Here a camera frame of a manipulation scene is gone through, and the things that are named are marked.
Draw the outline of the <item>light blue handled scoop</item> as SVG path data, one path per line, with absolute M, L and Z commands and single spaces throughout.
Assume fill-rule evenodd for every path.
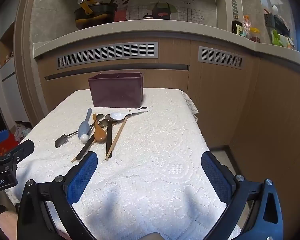
M 90 120 L 91 113 L 92 113 L 92 109 L 89 108 L 87 110 L 85 120 L 80 124 L 78 128 L 78 133 L 77 133 L 78 138 L 83 144 L 86 144 L 89 140 L 89 131 L 90 131 L 89 120 Z

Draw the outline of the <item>brown wooden spoon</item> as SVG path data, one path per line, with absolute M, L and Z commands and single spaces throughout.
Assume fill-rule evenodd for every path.
M 104 142 L 106 140 L 106 132 L 103 130 L 102 127 L 99 126 L 98 120 L 104 116 L 103 113 L 101 114 L 93 114 L 94 120 L 94 139 L 97 143 Z

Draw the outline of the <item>light wooden chopstick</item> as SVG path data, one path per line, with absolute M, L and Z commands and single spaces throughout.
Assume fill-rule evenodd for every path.
M 114 147 L 116 146 L 117 141 L 119 140 L 119 137 L 120 137 L 120 135 L 121 135 L 121 133 L 122 133 L 122 130 L 123 130 L 123 128 L 124 128 L 124 126 L 125 126 L 125 124 L 126 124 L 126 122 L 127 122 L 127 119 L 128 119 L 127 117 L 124 118 L 124 120 L 123 120 L 123 122 L 122 122 L 122 125 L 121 125 L 120 129 L 118 130 L 118 132 L 117 132 L 117 134 L 116 134 L 116 137 L 115 137 L 114 141 L 112 142 L 112 145 L 111 145 L 109 151 L 107 152 L 107 155 L 106 155 L 106 161 L 109 160 L 110 155 L 112 154 L 112 151 L 113 151 Z

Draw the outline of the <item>white plastic spoon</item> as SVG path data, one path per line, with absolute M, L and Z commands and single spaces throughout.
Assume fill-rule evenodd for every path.
M 125 113 L 113 112 L 113 113 L 110 113 L 110 118 L 115 121 L 122 121 L 129 115 L 145 113 L 145 112 L 149 112 L 149 108 L 137 109 L 137 110 L 128 111 Z

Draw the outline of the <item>white lace tablecloth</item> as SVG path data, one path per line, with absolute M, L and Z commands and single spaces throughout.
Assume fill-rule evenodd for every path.
M 96 239 L 139 239 L 152 232 L 165 239 L 203 239 L 226 205 L 202 169 L 208 146 L 194 117 L 197 109 L 178 89 L 146 88 L 142 104 L 147 113 L 114 126 L 118 141 L 110 159 L 105 144 L 91 147 L 98 166 L 74 210 Z M 59 148 L 54 143 L 78 129 L 88 109 L 113 112 L 94 107 L 90 91 L 78 90 L 27 135 L 34 152 L 18 164 L 18 185 L 6 190 L 11 202 L 21 200 L 29 179 L 51 181 L 74 166 L 83 148 L 78 137 Z

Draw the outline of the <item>maroon plastic utensil caddy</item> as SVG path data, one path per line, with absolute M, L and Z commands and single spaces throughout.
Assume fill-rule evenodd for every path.
M 142 105 L 141 72 L 97 74 L 88 83 L 95 107 L 139 108 Z

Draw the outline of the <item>short grey vent grille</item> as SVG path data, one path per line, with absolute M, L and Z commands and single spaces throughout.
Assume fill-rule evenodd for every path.
M 243 69 L 244 57 L 215 48 L 199 46 L 198 62 Z

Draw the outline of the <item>grey stone countertop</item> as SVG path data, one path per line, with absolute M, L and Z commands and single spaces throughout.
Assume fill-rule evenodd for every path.
M 266 43 L 256 43 L 229 31 L 198 23 L 174 20 L 131 20 L 113 22 L 75 31 L 52 41 L 38 42 L 32 45 L 33 57 L 36 58 L 54 49 L 91 39 L 131 34 L 153 34 L 160 37 L 183 38 L 226 42 L 256 53 L 278 57 L 300 65 L 300 51 Z

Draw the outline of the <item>long grey vent grille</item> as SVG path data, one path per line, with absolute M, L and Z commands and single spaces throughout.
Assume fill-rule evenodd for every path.
M 157 41 L 114 43 L 60 55 L 57 57 L 57 69 L 103 61 L 158 58 Z

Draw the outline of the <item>yellow lid jar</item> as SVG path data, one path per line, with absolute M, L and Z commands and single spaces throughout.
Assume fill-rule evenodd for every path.
M 256 43 L 260 43 L 261 42 L 260 30 L 257 28 L 251 27 L 249 30 L 249 39 Z

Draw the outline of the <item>green dish rack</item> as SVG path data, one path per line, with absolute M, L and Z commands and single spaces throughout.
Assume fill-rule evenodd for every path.
M 290 37 L 290 27 L 280 15 L 264 9 L 264 21 L 272 45 L 294 49 L 295 44 Z

